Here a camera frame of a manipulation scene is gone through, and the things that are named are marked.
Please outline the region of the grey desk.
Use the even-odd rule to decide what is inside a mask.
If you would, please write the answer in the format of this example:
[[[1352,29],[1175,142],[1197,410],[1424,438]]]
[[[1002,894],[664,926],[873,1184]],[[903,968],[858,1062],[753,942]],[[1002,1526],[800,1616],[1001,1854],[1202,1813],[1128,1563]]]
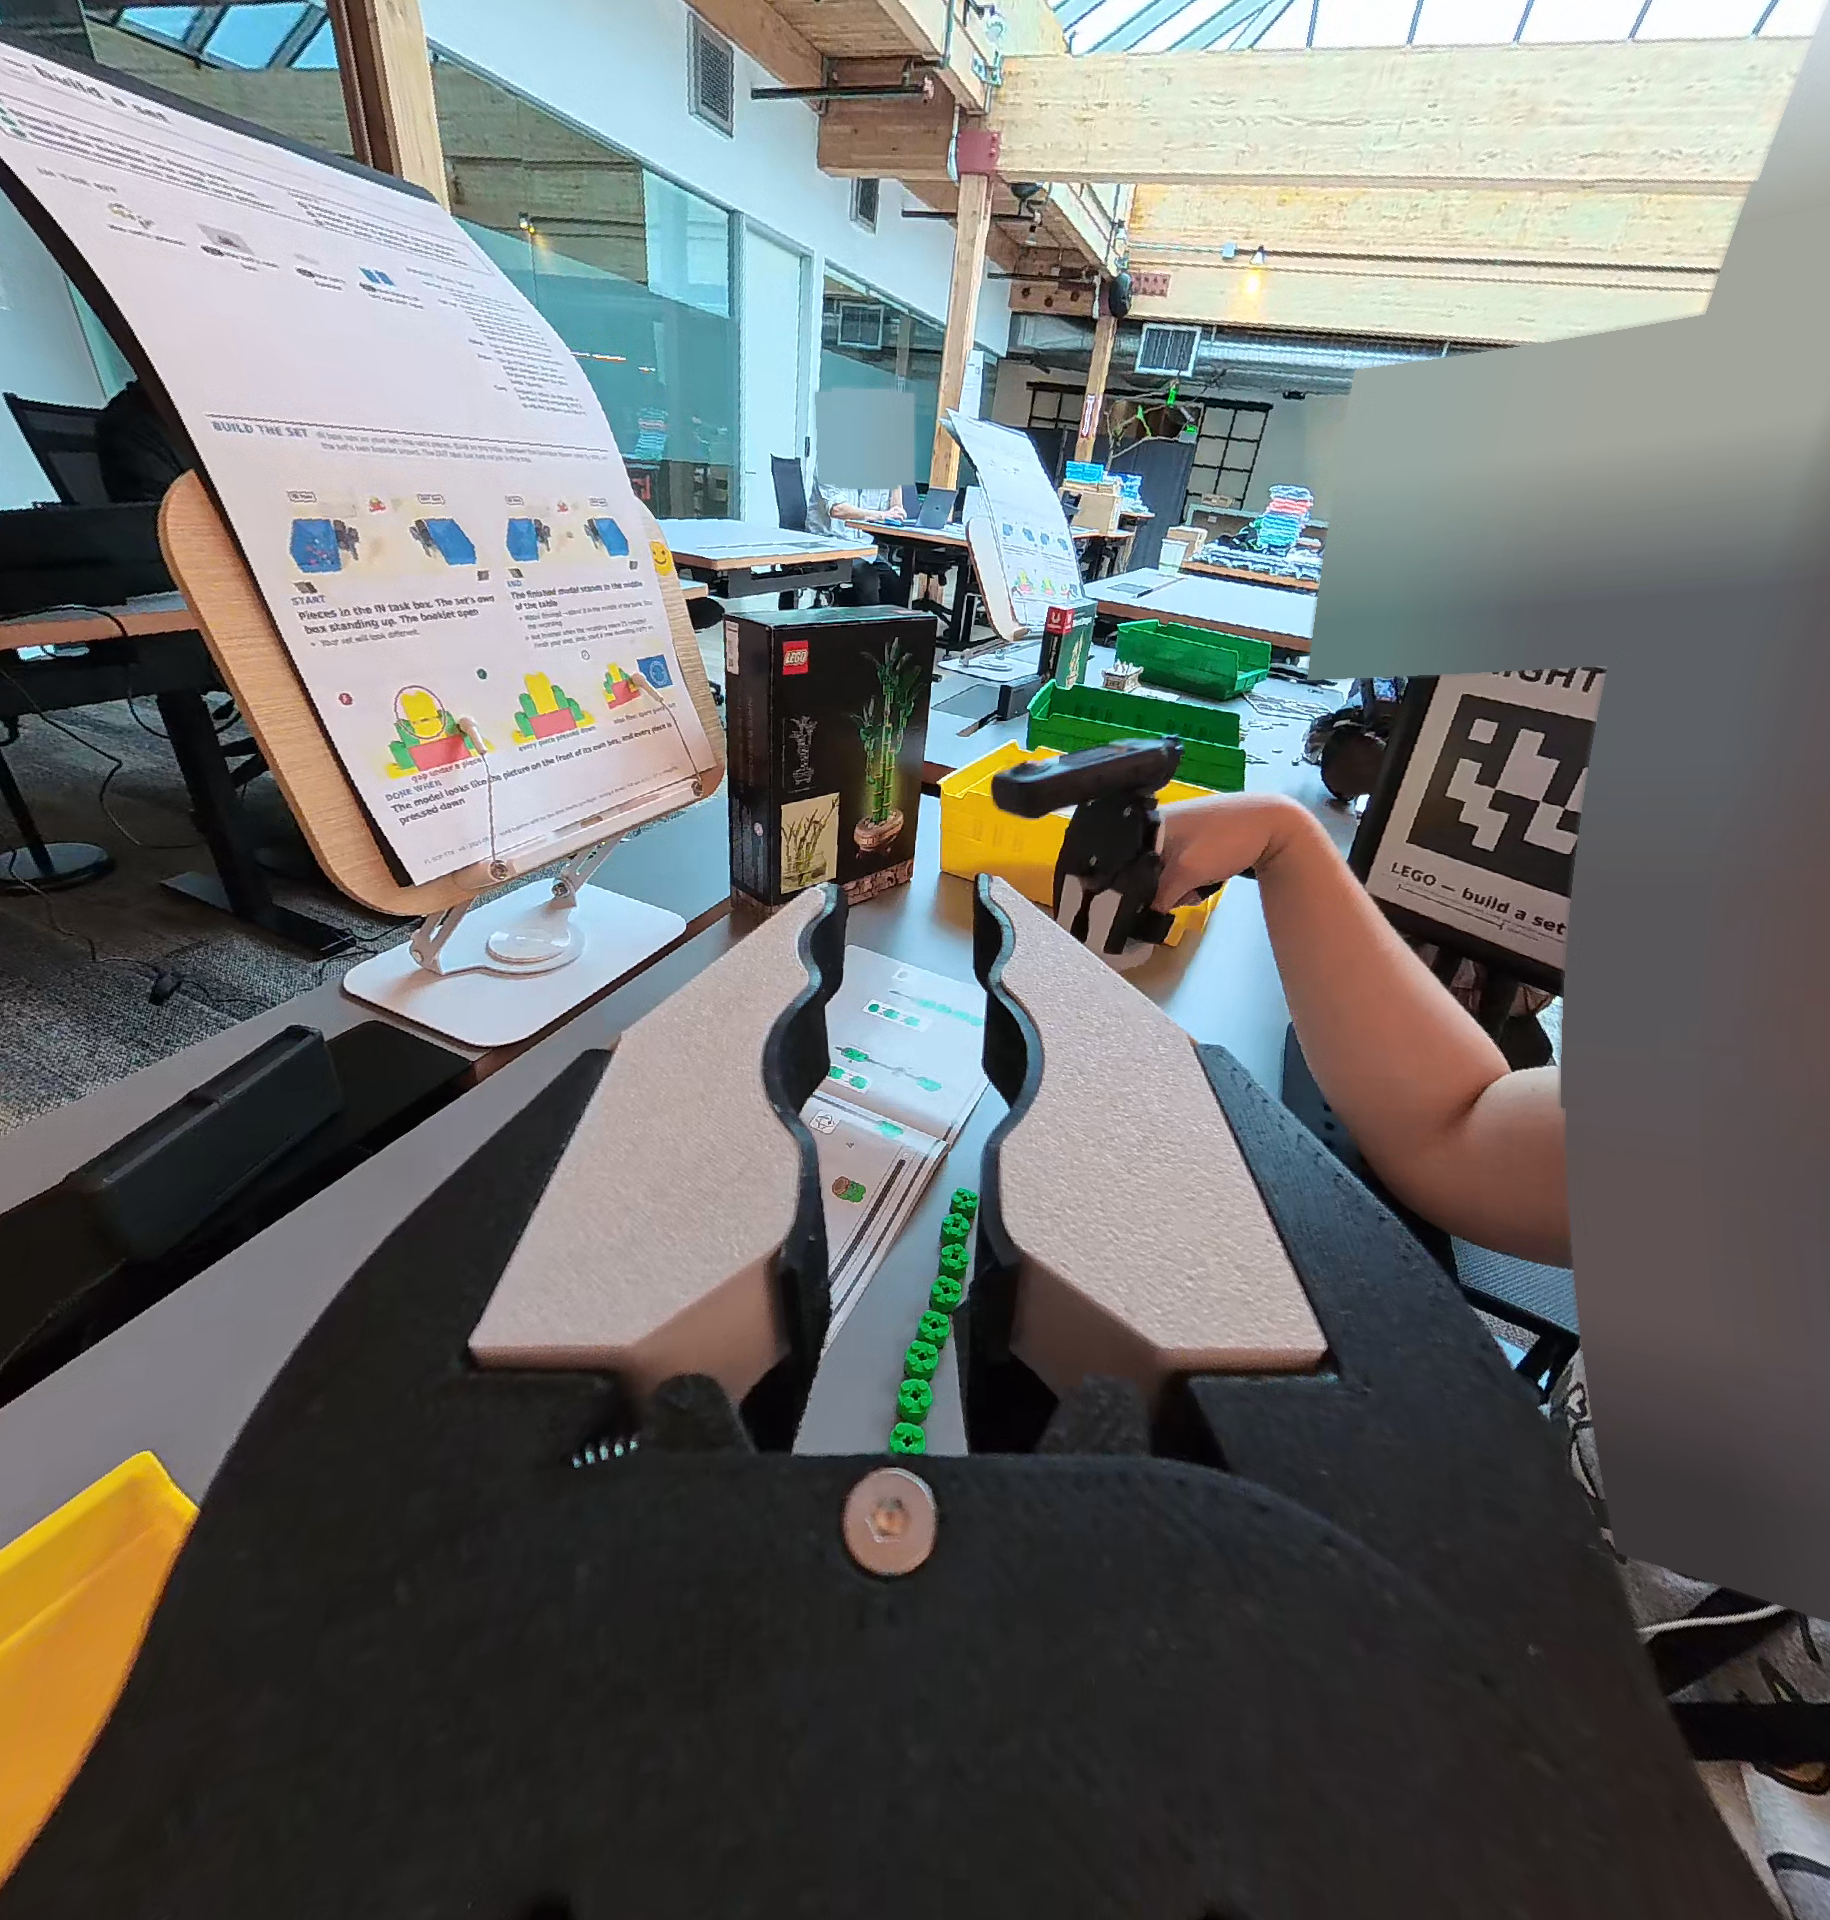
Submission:
[[[1339,845],[1352,813],[1333,805],[1301,751],[1312,714],[1344,697],[1346,686],[1273,675],[1260,693],[1234,707],[1252,734],[1248,790],[1309,805]],[[923,801],[911,883],[855,906],[849,939],[967,981],[972,888],[941,875],[938,809],[937,800]],[[0,1545],[135,1453],[156,1453],[183,1491],[201,1500],[268,1382],[354,1267],[575,1057],[612,1046],[738,939],[739,927],[718,916],[527,1050],[483,1057],[470,1090],[13,1400],[0,1409]],[[1280,1090],[1287,1014],[1253,884],[1234,883],[1199,933],[1128,980],[1191,1034],[1223,1046],[1268,1090]],[[310,992],[294,1012],[247,1020],[18,1127],[0,1139],[0,1212],[127,1135],[185,1089],[214,1077],[266,1034],[289,1021],[325,1032],[352,1012],[338,989]],[[903,1345],[928,1296],[928,1255],[948,1191],[982,1184],[979,1148],[1001,1111],[998,1096],[984,1095],[880,1268],[850,1296],[809,1391],[800,1453],[859,1453],[883,1438]]]

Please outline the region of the small green plastic bin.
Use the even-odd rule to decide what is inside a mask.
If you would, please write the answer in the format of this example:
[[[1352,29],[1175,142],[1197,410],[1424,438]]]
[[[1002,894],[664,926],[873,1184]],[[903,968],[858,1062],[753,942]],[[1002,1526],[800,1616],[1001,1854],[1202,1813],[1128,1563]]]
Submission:
[[[1257,688],[1274,661],[1264,639],[1218,633],[1155,617],[1120,622],[1114,652],[1119,661],[1142,671],[1144,686],[1218,703]]]

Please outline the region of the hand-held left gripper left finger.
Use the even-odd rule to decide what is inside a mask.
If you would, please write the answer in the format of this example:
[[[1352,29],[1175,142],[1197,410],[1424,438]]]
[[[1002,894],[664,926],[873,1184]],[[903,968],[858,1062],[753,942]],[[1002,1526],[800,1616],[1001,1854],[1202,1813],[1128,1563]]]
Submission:
[[[791,1448],[830,1330],[816,1147],[849,901],[813,884],[617,1043],[472,1333],[479,1364],[592,1368],[637,1404],[707,1375]]]

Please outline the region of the person's printed clothing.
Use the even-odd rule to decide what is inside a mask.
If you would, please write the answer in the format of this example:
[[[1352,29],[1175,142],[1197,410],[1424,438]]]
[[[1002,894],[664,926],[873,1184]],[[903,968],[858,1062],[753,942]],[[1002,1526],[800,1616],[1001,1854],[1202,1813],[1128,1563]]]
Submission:
[[[1830,1706],[1827,1619],[1775,1611],[1743,1590],[1633,1560],[1614,1545],[1582,1356],[1552,1385],[1550,1413],[1664,1694],[1691,1706]],[[1699,1776],[1777,1907],[1830,1918],[1830,1758],[1699,1764]]]

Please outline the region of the yellow plastic bin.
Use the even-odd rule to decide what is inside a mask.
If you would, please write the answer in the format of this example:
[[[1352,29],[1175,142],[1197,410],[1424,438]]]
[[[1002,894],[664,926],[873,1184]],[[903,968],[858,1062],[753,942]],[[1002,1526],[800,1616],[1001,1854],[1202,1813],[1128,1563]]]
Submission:
[[[0,1884],[105,1725],[194,1517],[135,1453],[0,1548]]]
[[[1044,819],[1026,820],[1001,809],[993,800],[993,780],[1001,770],[1024,763],[1041,763],[1058,758],[1048,750],[1024,750],[1008,745],[982,757],[948,780],[942,780],[942,851],[941,865],[952,877],[972,879],[979,875],[1002,877],[1026,900],[1038,901],[1053,913],[1055,901],[1055,864],[1063,847],[1071,805],[1063,805]],[[1195,800],[1199,787],[1176,780],[1176,775],[1158,792],[1160,804],[1176,804]],[[1164,944],[1175,944],[1176,916]],[[1114,968],[1125,970],[1137,967],[1148,956],[1102,956]]]

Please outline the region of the wooden book stand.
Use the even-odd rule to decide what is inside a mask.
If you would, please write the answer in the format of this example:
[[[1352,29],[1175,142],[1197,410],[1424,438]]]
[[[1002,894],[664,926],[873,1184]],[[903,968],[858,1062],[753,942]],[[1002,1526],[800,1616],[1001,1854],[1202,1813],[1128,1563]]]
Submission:
[[[489,856],[401,883],[200,473],[168,490],[158,542],[327,880],[418,920],[342,976],[354,1000],[465,1050],[519,1050],[728,913],[718,719],[671,800],[551,838],[494,828]]]

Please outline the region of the black desk power box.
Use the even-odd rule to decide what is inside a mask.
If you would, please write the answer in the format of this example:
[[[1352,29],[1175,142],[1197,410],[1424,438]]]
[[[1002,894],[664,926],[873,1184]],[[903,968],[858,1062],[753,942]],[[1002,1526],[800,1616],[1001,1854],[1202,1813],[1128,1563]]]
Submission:
[[[291,1025],[78,1168],[62,1184],[90,1255],[152,1259],[342,1111],[325,1036]]]

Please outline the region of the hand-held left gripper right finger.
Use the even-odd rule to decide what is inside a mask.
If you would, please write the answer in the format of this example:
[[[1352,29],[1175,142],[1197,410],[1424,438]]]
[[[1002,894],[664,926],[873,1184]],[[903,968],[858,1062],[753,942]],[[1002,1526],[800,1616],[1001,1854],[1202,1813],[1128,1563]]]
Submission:
[[[974,883],[984,1070],[969,1443],[1030,1448],[1084,1379],[1158,1417],[1182,1379],[1329,1359],[1195,1043],[998,877]]]

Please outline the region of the person's right forearm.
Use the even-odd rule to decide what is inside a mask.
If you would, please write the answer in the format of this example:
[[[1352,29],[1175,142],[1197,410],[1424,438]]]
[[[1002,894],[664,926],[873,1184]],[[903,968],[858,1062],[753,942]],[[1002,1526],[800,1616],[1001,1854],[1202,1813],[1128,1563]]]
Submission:
[[[1558,1070],[1509,1070],[1304,807],[1262,796],[1260,813],[1264,847],[1236,865],[1257,875],[1290,1021],[1365,1162],[1436,1228],[1571,1263]]]

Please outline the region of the black mesh chair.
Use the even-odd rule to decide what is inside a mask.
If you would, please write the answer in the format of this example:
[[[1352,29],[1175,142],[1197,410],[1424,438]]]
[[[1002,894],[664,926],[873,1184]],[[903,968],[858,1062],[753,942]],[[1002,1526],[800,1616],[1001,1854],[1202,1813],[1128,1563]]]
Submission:
[[[101,410],[5,391],[3,400],[65,506],[105,508],[111,493],[96,452]]]

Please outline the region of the black framed marker sign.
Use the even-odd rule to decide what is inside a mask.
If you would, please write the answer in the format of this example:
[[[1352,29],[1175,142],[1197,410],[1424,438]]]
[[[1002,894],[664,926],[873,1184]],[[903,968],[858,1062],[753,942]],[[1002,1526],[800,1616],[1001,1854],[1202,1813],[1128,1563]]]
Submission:
[[[1408,680],[1349,868],[1405,937],[1559,992],[1599,668]]]

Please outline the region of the row of green toy pieces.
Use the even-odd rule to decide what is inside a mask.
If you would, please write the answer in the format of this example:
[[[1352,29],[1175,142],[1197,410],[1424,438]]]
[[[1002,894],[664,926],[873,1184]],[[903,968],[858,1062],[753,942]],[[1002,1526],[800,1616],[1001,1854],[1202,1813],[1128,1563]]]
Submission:
[[[974,1261],[974,1186],[955,1186],[938,1229],[934,1272],[928,1301],[911,1340],[903,1348],[903,1375],[896,1389],[894,1417],[885,1447],[892,1454],[928,1453],[928,1417],[952,1340],[955,1311],[969,1289]]]

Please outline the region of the open instruction booklet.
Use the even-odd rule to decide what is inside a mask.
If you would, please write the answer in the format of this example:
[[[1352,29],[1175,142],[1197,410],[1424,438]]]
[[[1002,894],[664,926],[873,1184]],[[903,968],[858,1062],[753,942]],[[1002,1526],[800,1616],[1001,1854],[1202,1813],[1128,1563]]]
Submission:
[[[804,1104],[827,1221],[832,1325],[843,1325],[918,1211],[984,1089],[986,997],[865,946],[846,946],[825,1007],[830,1074]]]

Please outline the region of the large green plastic bin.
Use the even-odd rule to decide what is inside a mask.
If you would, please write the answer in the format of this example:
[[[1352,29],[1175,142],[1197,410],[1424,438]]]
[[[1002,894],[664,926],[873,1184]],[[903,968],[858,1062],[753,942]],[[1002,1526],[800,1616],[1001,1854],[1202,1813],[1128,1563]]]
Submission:
[[[1046,684],[1028,703],[1028,750],[1078,751],[1164,737],[1182,741],[1181,782],[1225,792],[1245,789],[1248,753],[1234,707],[1058,684]]]

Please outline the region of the printed instruction sheet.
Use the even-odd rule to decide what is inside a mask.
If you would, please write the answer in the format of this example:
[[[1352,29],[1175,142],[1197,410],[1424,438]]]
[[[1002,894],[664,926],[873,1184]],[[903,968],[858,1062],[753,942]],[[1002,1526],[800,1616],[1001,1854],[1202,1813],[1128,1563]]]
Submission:
[[[187,433],[403,879],[713,790],[592,382],[433,196],[5,29],[0,179]]]

